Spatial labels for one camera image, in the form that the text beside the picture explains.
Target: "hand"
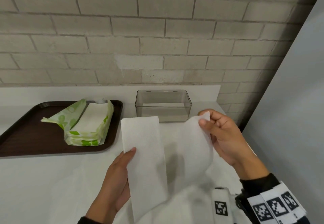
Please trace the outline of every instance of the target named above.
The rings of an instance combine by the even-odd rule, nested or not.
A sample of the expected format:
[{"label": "hand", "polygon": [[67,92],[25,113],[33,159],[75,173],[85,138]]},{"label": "hand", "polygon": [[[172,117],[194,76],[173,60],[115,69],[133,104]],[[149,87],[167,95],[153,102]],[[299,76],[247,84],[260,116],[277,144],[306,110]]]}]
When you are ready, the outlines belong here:
[{"label": "hand", "polygon": [[130,198],[127,165],[136,148],[121,152],[109,166],[98,196],[90,206],[86,217],[99,223],[112,223],[115,215]]},{"label": "hand", "polygon": [[268,170],[249,147],[235,122],[212,109],[201,111],[198,115],[205,112],[210,112],[210,121],[200,119],[200,127],[211,134],[216,152],[234,167],[239,177],[247,180],[267,176]]}]

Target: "transparent bin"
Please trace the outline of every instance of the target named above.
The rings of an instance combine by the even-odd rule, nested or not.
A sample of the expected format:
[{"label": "transparent bin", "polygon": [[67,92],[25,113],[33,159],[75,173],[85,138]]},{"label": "transparent bin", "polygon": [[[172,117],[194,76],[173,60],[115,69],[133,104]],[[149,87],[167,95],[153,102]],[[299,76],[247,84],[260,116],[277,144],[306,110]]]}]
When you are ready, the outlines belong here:
[{"label": "transparent bin", "polygon": [[191,101],[185,90],[139,90],[136,115],[158,116],[160,122],[184,122],[189,118]]}]

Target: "person's left hand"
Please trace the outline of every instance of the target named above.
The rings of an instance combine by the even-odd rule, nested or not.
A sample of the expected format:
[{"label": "person's left hand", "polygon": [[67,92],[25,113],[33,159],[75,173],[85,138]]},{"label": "person's left hand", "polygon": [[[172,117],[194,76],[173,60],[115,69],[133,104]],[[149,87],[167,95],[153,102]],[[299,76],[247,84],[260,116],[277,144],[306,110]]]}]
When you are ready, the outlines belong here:
[{"label": "person's left hand", "polygon": [[112,223],[117,212],[130,198],[127,181],[127,165],[135,155],[136,148],[121,152],[109,166],[98,196],[86,217],[99,223]]}]

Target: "brown tray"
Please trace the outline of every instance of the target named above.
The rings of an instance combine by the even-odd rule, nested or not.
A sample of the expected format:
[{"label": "brown tray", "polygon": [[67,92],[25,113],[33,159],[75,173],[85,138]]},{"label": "brown tray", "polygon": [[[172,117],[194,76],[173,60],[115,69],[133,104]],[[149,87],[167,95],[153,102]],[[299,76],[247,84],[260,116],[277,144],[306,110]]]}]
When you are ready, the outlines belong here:
[{"label": "brown tray", "polygon": [[39,154],[88,153],[110,147],[116,137],[123,103],[111,100],[115,110],[111,118],[105,143],[99,146],[69,146],[64,141],[64,132],[55,123],[43,123],[76,101],[50,101],[34,106],[9,129],[0,135],[0,157]]}]

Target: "fingernail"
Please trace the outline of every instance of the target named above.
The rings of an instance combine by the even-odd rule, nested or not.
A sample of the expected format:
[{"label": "fingernail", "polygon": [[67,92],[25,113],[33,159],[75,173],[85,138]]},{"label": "fingernail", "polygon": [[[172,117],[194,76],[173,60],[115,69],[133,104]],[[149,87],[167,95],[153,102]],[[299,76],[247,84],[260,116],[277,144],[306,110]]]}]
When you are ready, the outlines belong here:
[{"label": "fingernail", "polygon": [[199,120],[199,124],[200,124],[201,126],[205,126],[205,125],[206,125],[206,122],[207,122],[206,119],[200,119],[200,120]]}]

